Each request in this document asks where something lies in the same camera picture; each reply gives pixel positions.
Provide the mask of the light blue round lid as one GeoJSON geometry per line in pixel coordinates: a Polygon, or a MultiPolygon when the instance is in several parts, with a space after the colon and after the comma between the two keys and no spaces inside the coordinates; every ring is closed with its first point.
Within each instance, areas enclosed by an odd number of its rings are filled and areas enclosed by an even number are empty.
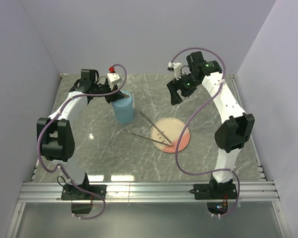
{"type": "Polygon", "coordinates": [[[128,107],[133,106],[133,97],[130,92],[127,91],[121,91],[124,94],[124,99],[117,100],[115,102],[112,102],[111,105],[114,108],[120,108],[120,109],[125,109],[128,107]]]}

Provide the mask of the light blue cylindrical container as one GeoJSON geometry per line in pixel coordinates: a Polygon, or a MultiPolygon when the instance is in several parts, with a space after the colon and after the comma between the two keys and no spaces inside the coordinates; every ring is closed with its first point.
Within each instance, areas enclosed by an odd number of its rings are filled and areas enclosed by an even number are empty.
{"type": "Polygon", "coordinates": [[[122,106],[112,104],[112,106],[116,120],[119,123],[127,124],[132,122],[134,118],[134,108],[132,105],[122,106]]]}

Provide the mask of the steel serving tongs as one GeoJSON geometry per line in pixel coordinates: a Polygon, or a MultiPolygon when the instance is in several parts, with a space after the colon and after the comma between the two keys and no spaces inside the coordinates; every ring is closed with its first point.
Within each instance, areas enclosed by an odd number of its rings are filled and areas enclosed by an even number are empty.
{"type": "Polygon", "coordinates": [[[140,134],[136,134],[132,131],[129,131],[127,129],[123,129],[124,132],[132,135],[132,136],[136,136],[139,137],[141,139],[145,139],[148,141],[151,141],[153,143],[156,144],[160,144],[166,147],[172,147],[173,146],[173,142],[164,134],[164,131],[160,130],[155,123],[153,123],[142,111],[139,111],[139,114],[145,119],[147,120],[151,125],[152,125],[152,130],[151,130],[151,134],[150,137],[145,137],[143,135],[140,134]]]}

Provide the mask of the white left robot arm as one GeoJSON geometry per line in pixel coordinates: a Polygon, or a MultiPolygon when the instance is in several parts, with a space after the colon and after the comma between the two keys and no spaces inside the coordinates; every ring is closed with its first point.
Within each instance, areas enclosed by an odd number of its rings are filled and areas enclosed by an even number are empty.
{"type": "Polygon", "coordinates": [[[76,199],[94,197],[87,174],[73,158],[75,140],[71,123],[93,98],[104,98],[111,103],[125,98],[121,92],[126,79],[109,68],[104,83],[100,83],[95,69],[82,69],[80,78],[70,88],[59,108],[47,118],[37,120],[37,155],[42,168],[48,173],[63,173],[63,191],[76,199]]]}

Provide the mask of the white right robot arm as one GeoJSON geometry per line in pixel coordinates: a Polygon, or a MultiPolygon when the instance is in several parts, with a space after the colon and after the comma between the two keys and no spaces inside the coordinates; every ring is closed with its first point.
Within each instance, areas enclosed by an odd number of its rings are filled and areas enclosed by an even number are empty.
{"type": "Polygon", "coordinates": [[[203,48],[192,47],[193,52],[187,56],[189,74],[182,73],[182,64],[172,59],[168,70],[175,78],[168,82],[171,104],[182,103],[183,98],[191,96],[202,85],[210,95],[220,114],[221,125],[215,132],[215,141],[219,148],[216,167],[210,172],[209,192],[214,198],[221,198],[228,190],[233,190],[233,169],[237,156],[249,140],[255,123],[253,114],[248,114],[239,105],[226,81],[224,61],[211,50],[208,53],[217,60],[204,59],[203,48]]]}

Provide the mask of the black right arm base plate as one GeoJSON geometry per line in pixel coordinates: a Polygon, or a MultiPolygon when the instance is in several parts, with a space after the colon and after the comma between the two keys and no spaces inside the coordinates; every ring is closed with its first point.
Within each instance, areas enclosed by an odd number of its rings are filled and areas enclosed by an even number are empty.
{"type": "Polygon", "coordinates": [[[237,199],[235,184],[194,184],[189,192],[194,195],[195,200],[222,200],[225,195],[227,199],[237,199]]]}

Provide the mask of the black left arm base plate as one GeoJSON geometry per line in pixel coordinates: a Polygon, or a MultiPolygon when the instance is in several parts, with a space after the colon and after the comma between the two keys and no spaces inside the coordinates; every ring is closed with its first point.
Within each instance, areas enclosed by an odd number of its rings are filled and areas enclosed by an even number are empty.
{"type": "Polygon", "coordinates": [[[88,185],[85,190],[89,191],[84,192],[80,189],[77,189],[73,185],[66,184],[64,185],[61,200],[100,200],[101,198],[104,199],[106,195],[107,185],[104,184],[97,184],[97,185],[88,185]]]}

